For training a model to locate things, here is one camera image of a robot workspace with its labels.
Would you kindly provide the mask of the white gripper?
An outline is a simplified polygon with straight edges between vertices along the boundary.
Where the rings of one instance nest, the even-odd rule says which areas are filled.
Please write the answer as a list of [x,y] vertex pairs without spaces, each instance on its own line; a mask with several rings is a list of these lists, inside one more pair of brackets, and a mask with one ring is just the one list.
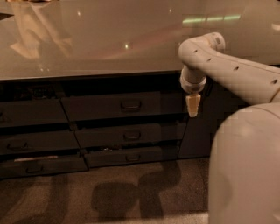
[[207,83],[207,76],[200,70],[191,69],[183,66],[179,78],[180,85],[189,95],[185,98],[187,111],[190,117],[196,117],[199,112],[200,99],[199,93]]

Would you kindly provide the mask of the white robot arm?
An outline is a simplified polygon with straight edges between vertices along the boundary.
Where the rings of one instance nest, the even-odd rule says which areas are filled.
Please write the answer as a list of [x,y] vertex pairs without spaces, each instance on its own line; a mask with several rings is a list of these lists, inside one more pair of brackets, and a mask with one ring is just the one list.
[[209,162],[209,224],[280,224],[279,70],[224,54],[218,32],[189,38],[179,49],[190,116],[198,114],[207,79],[248,103],[215,134]]

